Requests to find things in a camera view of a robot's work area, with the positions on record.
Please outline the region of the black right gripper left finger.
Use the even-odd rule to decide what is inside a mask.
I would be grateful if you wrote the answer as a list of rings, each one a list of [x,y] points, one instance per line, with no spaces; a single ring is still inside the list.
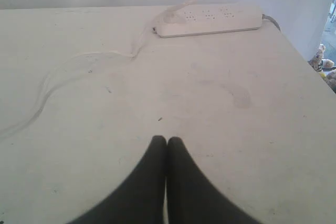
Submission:
[[[71,223],[163,223],[165,162],[166,139],[156,135],[117,189]]]

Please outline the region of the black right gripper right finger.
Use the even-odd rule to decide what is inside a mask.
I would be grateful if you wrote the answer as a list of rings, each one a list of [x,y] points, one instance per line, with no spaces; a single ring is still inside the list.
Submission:
[[[215,188],[179,137],[167,144],[166,181],[169,223],[259,223]]]

